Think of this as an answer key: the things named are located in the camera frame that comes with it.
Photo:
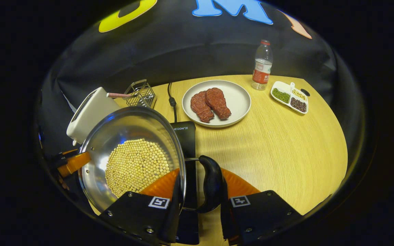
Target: white divided dish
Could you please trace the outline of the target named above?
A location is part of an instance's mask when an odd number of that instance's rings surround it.
[[[284,92],[284,93],[287,93],[287,94],[290,95],[290,99],[289,99],[288,103],[286,103],[286,102],[284,102],[284,101],[278,99],[277,97],[275,97],[275,96],[273,95],[273,90],[274,90],[275,88],[278,89],[280,92]],[[294,95],[294,94],[293,94],[293,91],[296,91],[296,92],[298,92],[300,95],[303,95],[303,97],[305,98],[305,100],[303,100],[302,98],[300,98],[300,97]],[[282,82],[282,81],[276,81],[276,82],[273,84],[272,89],[270,90],[270,95],[272,95],[272,97],[273,97],[276,101],[278,101],[278,102],[280,102],[280,103],[282,103],[282,104],[285,104],[286,106],[289,106],[292,110],[294,110],[294,111],[296,111],[296,112],[299,112],[299,113],[301,113],[301,114],[306,114],[306,113],[308,113],[308,97],[305,95],[305,93],[303,93],[303,92],[301,92],[300,90],[296,89],[296,88],[294,87],[294,83],[286,84],[286,83],[284,83],[284,82]],[[296,100],[299,100],[299,101],[302,102],[302,103],[305,103],[305,104],[306,104],[305,112],[302,112],[302,111],[296,109],[295,107],[291,106],[291,100],[292,100],[293,98],[296,99]]]
[[[197,114],[191,109],[191,98],[195,94],[210,88],[218,88],[223,91],[226,106],[232,113],[226,120],[220,120],[214,113],[214,118],[209,122],[201,122]],[[252,99],[249,93],[241,86],[225,80],[209,80],[196,84],[189,88],[182,98],[182,107],[185,114],[194,122],[208,127],[226,127],[239,122],[250,110]]]

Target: black handle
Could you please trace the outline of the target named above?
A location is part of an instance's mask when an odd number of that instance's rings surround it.
[[[219,164],[212,158],[201,155],[199,162],[205,168],[205,180],[203,181],[205,202],[195,211],[201,214],[210,212],[220,205],[223,199],[223,183],[225,181]]]

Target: plastic bottle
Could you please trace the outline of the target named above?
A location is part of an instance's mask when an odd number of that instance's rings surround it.
[[[270,42],[261,39],[261,45],[256,50],[255,70],[253,70],[252,87],[263,91],[267,87],[268,78],[273,65],[273,52]]]

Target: round table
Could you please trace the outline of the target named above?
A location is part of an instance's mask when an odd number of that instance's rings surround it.
[[[261,191],[274,190],[301,215],[339,187],[347,168],[343,131],[328,104],[305,80],[270,76],[264,91],[251,87],[250,74],[178,81],[170,87],[177,101],[178,122],[191,120],[182,109],[185,92],[208,80],[227,80],[242,86],[249,92],[252,106],[241,121],[226,128],[196,124],[197,156],[213,158],[222,168],[236,173]],[[311,95],[308,113],[302,115],[274,100],[270,89],[275,81],[294,82],[296,88],[307,90]],[[167,84],[155,86],[153,91],[158,96],[154,110],[174,122]],[[122,107],[127,106],[121,98],[115,101]],[[197,175],[201,204],[205,177],[201,165],[197,165]],[[199,245],[228,245],[222,236],[220,207],[199,218],[202,221]]]

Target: raw meat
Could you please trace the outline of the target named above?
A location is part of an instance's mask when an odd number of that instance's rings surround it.
[[[205,98],[206,104],[214,110],[221,120],[229,118],[232,114],[230,109],[226,106],[226,99],[224,98],[222,90],[211,88],[206,91]]]
[[[199,92],[191,98],[191,109],[197,114],[202,122],[209,123],[214,118],[214,113],[205,102],[206,91]]]

